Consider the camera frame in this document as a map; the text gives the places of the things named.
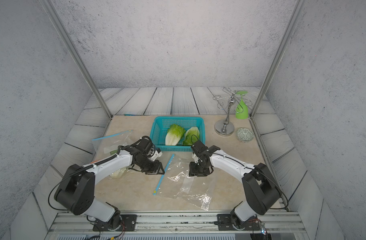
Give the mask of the clear zipper bag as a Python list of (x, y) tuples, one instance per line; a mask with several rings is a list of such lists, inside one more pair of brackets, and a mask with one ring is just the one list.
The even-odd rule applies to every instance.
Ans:
[[(127, 146), (132, 144), (134, 142), (131, 139), (132, 132), (132, 130), (128, 130), (114, 135), (93, 139), (92, 143), (96, 151), (93, 162), (98, 162), (114, 155), (118, 150), (118, 146)], [(98, 170), (96, 184), (104, 178), (109, 177), (109, 175), (115, 171), (122, 168), (127, 168), (131, 162), (132, 161), (130, 161), (127, 157), (127, 159), (122, 163), (119, 163), (118, 160), (115, 160), (103, 164), (103, 168), (98, 166), (97, 169), (95, 169)]]
[(189, 163), (190, 160), (173, 154), (153, 195), (181, 199), (201, 210), (208, 211), (216, 185), (215, 176), (190, 177)]

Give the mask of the chinese cabbage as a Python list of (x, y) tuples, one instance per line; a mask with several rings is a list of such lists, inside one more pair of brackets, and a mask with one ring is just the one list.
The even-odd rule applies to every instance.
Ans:
[(128, 168), (122, 168), (109, 175), (109, 179), (120, 179), (125, 173), (128, 172)]
[(184, 146), (192, 146), (195, 142), (200, 140), (200, 131), (198, 127), (192, 127), (186, 131), (184, 135)]
[(165, 145), (176, 146), (184, 134), (185, 129), (183, 127), (176, 124), (171, 125), (165, 138)]

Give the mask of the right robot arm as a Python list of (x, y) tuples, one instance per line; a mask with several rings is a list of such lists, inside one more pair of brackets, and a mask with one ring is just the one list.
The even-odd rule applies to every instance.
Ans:
[(218, 168), (242, 183), (245, 201), (230, 212), (229, 222), (236, 230), (245, 230), (257, 215), (264, 215), (284, 196), (265, 164), (248, 164), (201, 141), (196, 141), (191, 149), (194, 161), (189, 164), (190, 177), (207, 177)]

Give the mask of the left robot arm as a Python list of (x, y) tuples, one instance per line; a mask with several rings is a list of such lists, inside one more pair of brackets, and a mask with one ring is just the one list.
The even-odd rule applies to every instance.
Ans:
[(95, 231), (123, 230), (124, 220), (120, 210), (96, 199), (95, 186), (127, 167), (138, 166), (138, 171), (146, 175), (164, 175), (163, 164), (158, 159), (162, 154), (150, 137), (143, 136), (131, 145), (118, 146), (117, 152), (105, 159), (68, 167), (63, 179), (49, 195), (63, 206), (64, 211), (92, 218)]

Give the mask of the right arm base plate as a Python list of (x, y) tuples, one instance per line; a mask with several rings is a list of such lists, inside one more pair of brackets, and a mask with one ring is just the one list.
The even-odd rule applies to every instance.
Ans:
[(217, 220), (213, 222), (219, 231), (258, 231), (261, 224), (258, 219), (240, 220), (235, 214), (218, 214)]

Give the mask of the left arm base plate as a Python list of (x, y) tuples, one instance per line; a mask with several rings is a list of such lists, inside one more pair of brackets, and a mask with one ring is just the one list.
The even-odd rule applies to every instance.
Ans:
[(114, 215), (108, 222), (96, 219), (92, 221), (94, 232), (134, 232), (138, 215), (120, 214)]

